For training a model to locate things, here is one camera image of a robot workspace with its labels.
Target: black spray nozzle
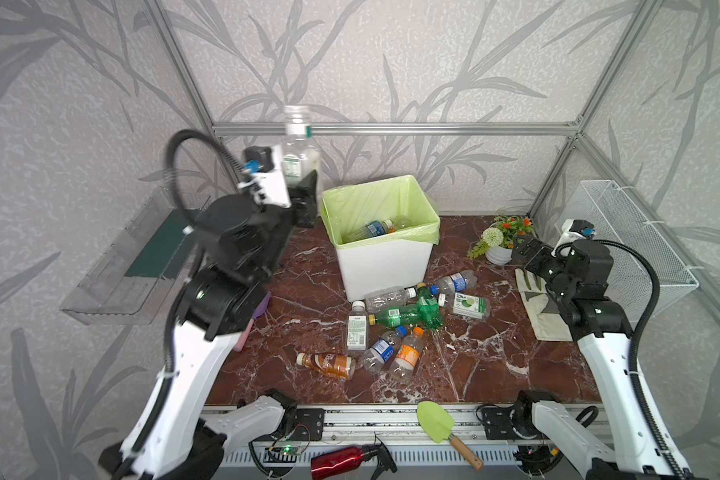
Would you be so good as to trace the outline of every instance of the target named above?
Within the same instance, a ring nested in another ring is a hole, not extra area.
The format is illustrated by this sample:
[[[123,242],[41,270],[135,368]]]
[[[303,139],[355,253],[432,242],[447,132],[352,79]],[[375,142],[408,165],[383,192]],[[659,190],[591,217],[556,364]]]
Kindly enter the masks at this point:
[[[366,445],[362,449],[365,461],[373,457],[378,457],[378,466],[376,467],[373,475],[371,475],[371,480],[376,480],[379,475],[383,474],[387,470],[392,470],[392,473],[397,472],[398,465],[394,463],[394,458],[392,457],[392,454],[389,453],[389,450],[387,449],[387,446],[384,445],[384,442],[379,441],[378,445]]]

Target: green plastic bottle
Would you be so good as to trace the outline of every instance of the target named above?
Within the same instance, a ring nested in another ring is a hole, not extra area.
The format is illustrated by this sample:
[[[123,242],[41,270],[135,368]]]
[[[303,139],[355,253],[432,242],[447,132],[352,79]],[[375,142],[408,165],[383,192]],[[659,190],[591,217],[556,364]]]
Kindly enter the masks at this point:
[[[416,291],[418,294],[416,307],[418,308],[418,314],[424,321],[424,325],[430,330],[440,328],[443,325],[443,316],[440,313],[438,299],[434,298],[426,283],[416,285]]]
[[[400,325],[414,325],[422,321],[417,305],[391,306],[375,315],[368,315],[368,324],[384,325],[393,329]]]

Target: white flower pot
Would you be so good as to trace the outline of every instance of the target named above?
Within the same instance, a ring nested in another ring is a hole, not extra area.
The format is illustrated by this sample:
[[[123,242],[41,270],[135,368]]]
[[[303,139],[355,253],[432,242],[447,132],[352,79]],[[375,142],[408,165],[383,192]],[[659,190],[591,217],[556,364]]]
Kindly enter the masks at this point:
[[[506,265],[512,260],[512,249],[503,246],[492,246],[485,252],[485,258],[495,265]]]

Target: red spray bottle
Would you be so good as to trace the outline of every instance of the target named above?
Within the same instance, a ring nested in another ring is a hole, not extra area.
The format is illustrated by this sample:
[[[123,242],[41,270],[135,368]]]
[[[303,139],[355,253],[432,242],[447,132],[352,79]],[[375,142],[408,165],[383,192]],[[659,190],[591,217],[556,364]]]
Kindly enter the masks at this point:
[[[378,456],[378,466],[371,476],[371,480],[376,480],[388,469],[391,469],[392,473],[398,470],[392,455],[383,443],[362,447],[351,446],[314,457],[312,459],[312,480],[323,480],[333,475],[350,472],[376,456]]]

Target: wooden handle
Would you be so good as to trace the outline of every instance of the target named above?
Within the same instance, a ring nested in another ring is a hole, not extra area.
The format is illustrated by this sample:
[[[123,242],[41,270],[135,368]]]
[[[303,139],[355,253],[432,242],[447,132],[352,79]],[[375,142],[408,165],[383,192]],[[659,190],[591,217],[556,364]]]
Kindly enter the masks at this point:
[[[483,468],[483,461],[480,460],[480,457],[478,457],[474,452],[470,450],[469,447],[467,447],[464,442],[462,442],[459,437],[455,436],[451,433],[451,436],[448,437],[448,440],[451,441],[451,446],[453,448],[456,448],[456,451],[461,453],[461,456],[464,457],[464,459],[469,462],[469,465],[473,466],[475,470],[480,472],[480,470]]]

